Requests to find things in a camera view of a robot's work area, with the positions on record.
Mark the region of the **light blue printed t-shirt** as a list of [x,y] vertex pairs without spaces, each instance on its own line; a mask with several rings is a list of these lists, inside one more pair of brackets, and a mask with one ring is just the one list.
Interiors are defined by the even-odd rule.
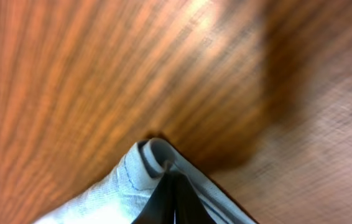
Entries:
[[160,138],[135,143],[105,178],[36,222],[131,223],[167,170],[188,177],[216,223],[254,223],[214,182]]

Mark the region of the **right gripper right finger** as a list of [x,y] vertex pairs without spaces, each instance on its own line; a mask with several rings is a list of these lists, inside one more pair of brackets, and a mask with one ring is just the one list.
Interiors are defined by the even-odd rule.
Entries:
[[175,175],[176,224],[215,224],[201,203],[189,179]]

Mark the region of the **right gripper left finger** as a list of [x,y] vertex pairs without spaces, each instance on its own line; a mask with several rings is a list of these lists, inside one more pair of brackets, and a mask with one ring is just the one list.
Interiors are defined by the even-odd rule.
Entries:
[[132,224],[174,224],[174,178],[165,173]]

